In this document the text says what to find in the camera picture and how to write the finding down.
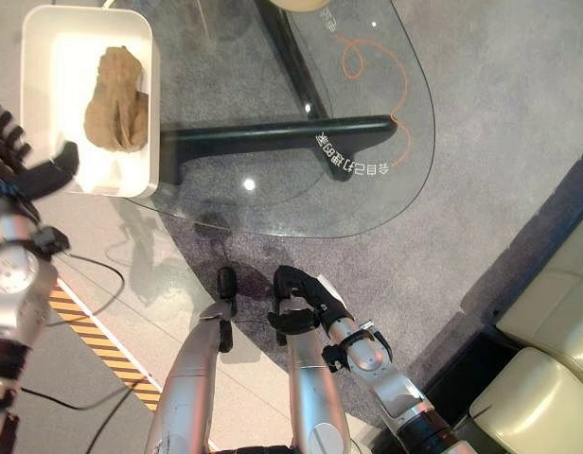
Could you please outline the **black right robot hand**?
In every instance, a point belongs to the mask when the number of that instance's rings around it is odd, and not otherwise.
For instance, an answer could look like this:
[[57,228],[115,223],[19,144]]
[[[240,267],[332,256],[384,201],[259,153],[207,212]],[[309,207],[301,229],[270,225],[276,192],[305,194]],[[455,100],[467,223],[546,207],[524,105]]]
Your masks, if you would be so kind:
[[308,333],[323,326],[326,333],[334,322],[352,316],[316,277],[282,265],[274,273],[274,302],[267,314],[279,346],[287,337]]

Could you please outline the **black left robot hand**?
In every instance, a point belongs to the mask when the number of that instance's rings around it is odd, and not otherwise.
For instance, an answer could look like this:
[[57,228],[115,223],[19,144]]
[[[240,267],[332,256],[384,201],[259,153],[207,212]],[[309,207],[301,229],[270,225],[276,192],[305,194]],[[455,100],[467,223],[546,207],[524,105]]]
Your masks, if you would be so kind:
[[80,166],[74,142],[65,141],[54,158],[26,167],[25,158],[32,150],[25,130],[0,104],[0,186],[26,201],[41,199],[67,186]]

